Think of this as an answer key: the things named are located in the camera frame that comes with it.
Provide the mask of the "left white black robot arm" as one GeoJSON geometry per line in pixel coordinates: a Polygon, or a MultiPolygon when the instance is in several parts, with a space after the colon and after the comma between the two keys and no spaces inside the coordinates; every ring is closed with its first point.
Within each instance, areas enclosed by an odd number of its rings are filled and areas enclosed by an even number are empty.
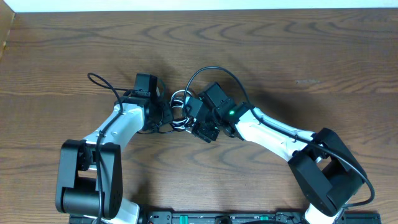
{"type": "Polygon", "coordinates": [[[140,206],[123,197],[121,153],[139,131],[156,132],[174,116],[152,98],[122,97],[108,119],[60,149],[55,207],[83,223],[140,223],[140,206]]]}

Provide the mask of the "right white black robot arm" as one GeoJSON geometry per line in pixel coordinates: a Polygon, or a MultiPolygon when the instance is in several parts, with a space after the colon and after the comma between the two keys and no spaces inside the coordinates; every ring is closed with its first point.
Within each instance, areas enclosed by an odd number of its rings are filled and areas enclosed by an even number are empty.
{"type": "Polygon", "coordinates": [[[187,97],[185,116],[194,120],[192,134],[206,142],[220,131],[231,138],[254,142],[285,160],[310,206],[305,223],[334,223],[368,176],[334,131],[305,131],[265,115],[249,103],[231,98],[187,97]]]}

